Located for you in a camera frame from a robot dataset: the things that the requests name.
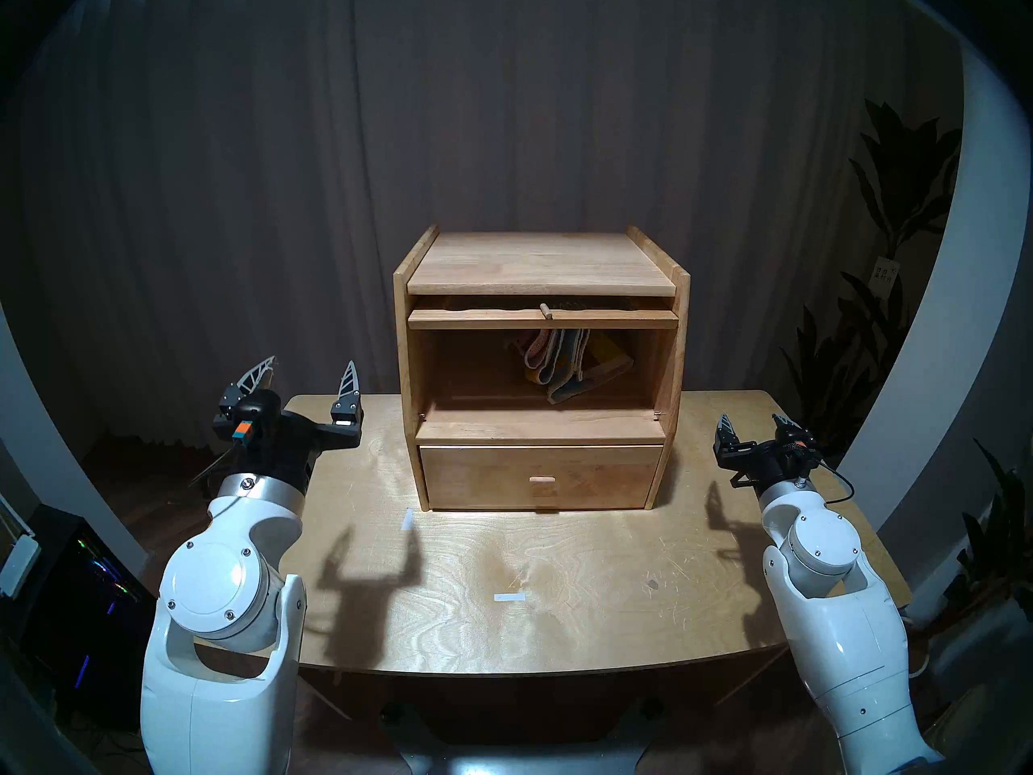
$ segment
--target cabinet shelf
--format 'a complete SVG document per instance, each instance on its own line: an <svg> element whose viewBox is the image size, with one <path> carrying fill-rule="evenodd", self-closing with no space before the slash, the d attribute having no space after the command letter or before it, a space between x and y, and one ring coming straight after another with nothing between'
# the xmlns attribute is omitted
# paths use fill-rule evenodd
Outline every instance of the cabinet shelf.
<svg viewBox="0 0 1033 775"><path fill-rule="evenodd" d="M607 233L442 233L406 287L410 295L675 296L641 249Z"/></svg>
<svg viewBox="0 0 1033 775"><path fill-rule="evenodd" d="M555 308L570 300L584 308ZM531 328L672 329L678 314L669 301L637 298L543 298L552 318L526 297L422 297L409 314L411 330L502 330Z"/></svg>
<svg viewBox="0 0 1033 775"><path fill-rule="evenodd" d="M418 444L648 443L664 432L653 399L632 368L558 405L524 377L502 331L434 333L435 372Z"/></svg>

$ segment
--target wooden floor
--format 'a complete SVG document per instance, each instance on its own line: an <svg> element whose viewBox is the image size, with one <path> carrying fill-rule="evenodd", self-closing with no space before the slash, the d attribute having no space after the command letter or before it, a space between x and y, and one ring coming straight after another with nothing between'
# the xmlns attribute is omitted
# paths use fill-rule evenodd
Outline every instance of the wooden floor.
<svg viewBox="0 0 1033 775"><path fill-rule="evenodd" d="M145 581L155 593L173 551L208 523L208 501L186 484L213 458L208 451L106 438L84 461L115 514L154 552ZM204 656L225 671L249 665L220 659L220 652ZM737 667L750 669L748 662L723 659L553 678L344 674L336 684L332 673L305 671L308 682L299 682L290 772L407 773L378 724L385 703L414 706L438 738L448 742L555 743L599 738L634 699L650 696L665 706L666 724L639 761L639 775L842 772L835 734L804 689L792 657L782 655L715 706L726 693L729 668ZM544 706L554 708L546 711ZM126 755L97 762L105 773L139 772L139 765Z"/></svg>

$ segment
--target wooden table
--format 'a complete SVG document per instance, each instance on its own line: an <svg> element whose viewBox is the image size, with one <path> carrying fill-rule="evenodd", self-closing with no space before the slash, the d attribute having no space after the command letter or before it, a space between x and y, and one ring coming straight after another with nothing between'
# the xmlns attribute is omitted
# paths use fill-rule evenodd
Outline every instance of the wooden table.
<svg viewBox="0 0 1033 775"><path fill-rule="evenodd" d="M331 396L289 410L317 421ZM652 510L419 510L398 395L364 395L363 443L324 453L281 571L301 575L301 662L413 674L542 674L656 667L785 642L761 572L770 544L750 489L717 468L714 428L771 438L763 392L685 392ZM814 472L822 494L842 487ZM407 521L407 508L413 508ZM898 605L903 578L853 503L875 570ZM523 600L497 601L522 592Z"/></svg>

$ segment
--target cable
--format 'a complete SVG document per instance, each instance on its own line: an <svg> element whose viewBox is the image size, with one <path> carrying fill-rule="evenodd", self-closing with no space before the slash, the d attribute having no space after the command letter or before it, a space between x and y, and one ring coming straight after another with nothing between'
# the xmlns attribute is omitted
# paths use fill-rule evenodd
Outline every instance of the cable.
<svg viewBox="0 0 1033 775"><path fill-rule="evenodd" d="M18 531L17 528L12 528L10 526L9 520L7 519L7 517L4 516L4 513L2 510L0 510L0 525L3 525L3 529L7 531L7 535L10 536L12 545L17 542L18 537L22 534L21 532Z"/></svg>
<svg viewBox="0 0 1033 775"><path fill-rule="evenodd" d="M194 485L195 483L197 483L197 482L198 482L198 481L199 481L199 479L200 479L201 477L204 477L204 476L205 476L205 475L207 475L207 474L208 474L209 472L211 472L211 471L212 471L213 469L215 469L215 467L217 467L217 466L218 466L218 465L219 465L219 464L220 464L220 463L222 462L222 459L223 459L223 458L225 458L225 457L226 457L226 456L228 456L228 455L229 455L230 453L232 453L232 452L233 452L234 450L237 450L237 446L238 446L238 442L237 442L237 441L233 441L233 443L232 443L232 444L230 444L230 446L229 446L229 450L227 450L227 451L226 451L225 453L223 453L223 454L222 454L221 456L219 456L218 458L216 458L216 459L215 459L215 460L214 460L214 461L213 461L213 462L212 462L211 464L209 464L209 465L208 465L208 466L207 466L207 467L205 468L205 471L202 471L202 472L201 472L200 474L198 474L198 475L197 475L196 477L194 477L194 478L193 478L193 479L192 479L192 481L191 481L191 482L190 482L189 484L187 484L187 488L189 489L189 488L193 487L193 485Z"/></svg>
<svg viewBox="0 0 1033 775"><path fill-rule="evenodd" d="M838 500L825 500L825 505L835 505L837 502L846 502L847 500L852 500L853 499L853 495L856 494L856 492L853 489L853 484L850 483L848 479L846 479L846 477L844 477L842 474L840 474L839 472L837 472L835 469L833 469L824 461L818 461L818 464L820 466L825 467L825 469L827 469L829 472L832 472L837 477L839 477L843 483L846 484L846 487L850 490L850 493L846 497L840 497Z"/></svg>
<svg viewBox="0 0 1033 775"><path fill-rule="evenodd" d="M139 767L142 770L144 770L145 772L151 772L150 766L148 766L147 764L144 764L140 761L137 761L134 756L130 755L127 752L122 752L122 750L112 750L111 752L94 753L94 755L92 755L90 760L93 761L94 758L111 758L111 757L113 757L115 755L119 755L119 756L121 756L123 758L128 758L133 764L135 764L137 767Z"/></svg>
<svg viewBox="0 0 1033 775"><path fill-rule="evenodd" d="M22 526L22 529L25 530L25 532L28 533L30 536L35 538L36 534L32 532L32 528L30 528L28 524L26 524L25 520L19 516L18 512L10 506L10 503L7 502L7 499L2 494L0 494L0 502L3 503L3 506L5 508L7 508L7 510L10 513L10 516L14 518L14 521Z"/></svg>
<svg viewBox="0 0 1033 775"><path fill-rule="evenodd" d="M128 753L144 752L143 743L140 744L139 747L126 747L124 744L119 742L118 739L115 738L115 733L113 731L107 731L106 734L107 734L107 741L111 742L116 747L118 747L122 752L128 752Z"/></svg>

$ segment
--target drawer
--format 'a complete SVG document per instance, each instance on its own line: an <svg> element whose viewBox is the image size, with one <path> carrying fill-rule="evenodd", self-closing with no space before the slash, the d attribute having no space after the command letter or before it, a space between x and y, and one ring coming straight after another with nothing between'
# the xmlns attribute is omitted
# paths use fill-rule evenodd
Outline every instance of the drawer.
<svg viewBox="0 0 1033 775"><path fill-rule="evenodd" d="M660 444L419 447L432 508L640 508Z"/></svg>

